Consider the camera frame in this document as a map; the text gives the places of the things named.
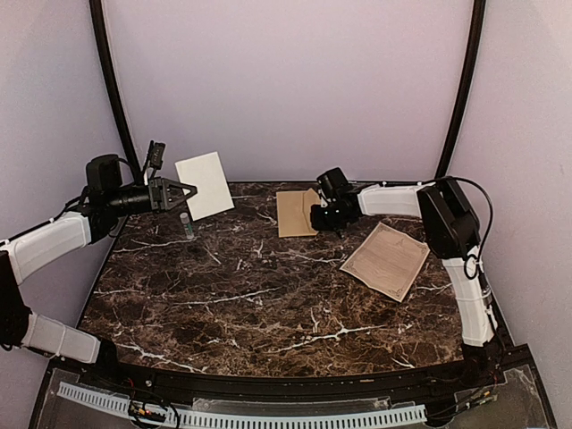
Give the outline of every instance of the paper sheet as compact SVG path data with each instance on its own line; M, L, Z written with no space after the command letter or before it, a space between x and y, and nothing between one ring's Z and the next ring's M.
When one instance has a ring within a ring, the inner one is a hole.
M427 255L426 244L380 223L340 269L401 302Z
M276 192L278 237L315 236L318 232L310 221L314 204L320 204L320 197L313 189Z
M193 221L234 208L217 152L178 161L175 168L181 183L197 187L198 194L187 200Z

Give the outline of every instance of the brown marble surface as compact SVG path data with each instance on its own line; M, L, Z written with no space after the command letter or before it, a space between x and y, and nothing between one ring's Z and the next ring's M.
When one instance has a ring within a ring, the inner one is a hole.
M378 222L423 240L419 220L364 217L341 240L279 239L278 190L303 183L231 184L236 208L194 223L133 216L80 328L113 340L120 360L205 374L370 374L461 359L450 280L430 255L399 304L338 268Z

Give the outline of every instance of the small bottle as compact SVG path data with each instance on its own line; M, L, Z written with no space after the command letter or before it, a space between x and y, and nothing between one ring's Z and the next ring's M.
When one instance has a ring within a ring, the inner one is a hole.
M195 232L193 232L193 226L190 224L189 215L185 212L179 214L183 228L185 229L185 235L187 240L195 238Z

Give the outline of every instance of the white robotic arm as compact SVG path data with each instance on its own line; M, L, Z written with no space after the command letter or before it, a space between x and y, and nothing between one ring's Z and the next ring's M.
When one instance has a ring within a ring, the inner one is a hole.
M413 186L384 187L374 185L363 189L357 194L359 208L364 215L408 215L421 217L417 192L426 186L416 184ZM468 262L463 257L442 259L442 264L449 274L458 310L463 326L463 342L469 346L482 347L494 336L496 321L492 314L490 288L484 287L477 275L476 259L479 246L468 250Z
M146 166L159 170L163 151L163 143L151 142ZM55 219L0 241L0 345L4 349L37 349L86 364L101 358L100 339L34 313L24 305L18 287L57 258L101 240L120 217L167 211L197 194L194 186L160 177L144 185L122 186L119 162L118 156L95 158L87 166L88 186L75 206L66 205ZM170 193L173 188L189 193L176 198Z
M478 218L457 180L467 181L382 182L354 189L335 168L318 177L322 205L312 207L312 225L318 231L340 233L361 215L420 217L427 243L441 259L455 291L465 359L477 356L478 365L484 366L483 350L491 344L498 324L480 260Z

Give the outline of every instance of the white wall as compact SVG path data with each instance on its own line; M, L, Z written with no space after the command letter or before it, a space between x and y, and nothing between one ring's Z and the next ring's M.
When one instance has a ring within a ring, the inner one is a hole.
M231 180L433 177L472 1L105 2L133 137Z
M121 153L87 1L0 2L0 238L56 215L81 192L85 164ZM30 277L26 304L74 325L109 242ZM0 350L0 427L28 427L46 360Z
M534 353L562 428L572 427L570 22L570 2L488 4L452 165L491 193L487 273L515 341Z

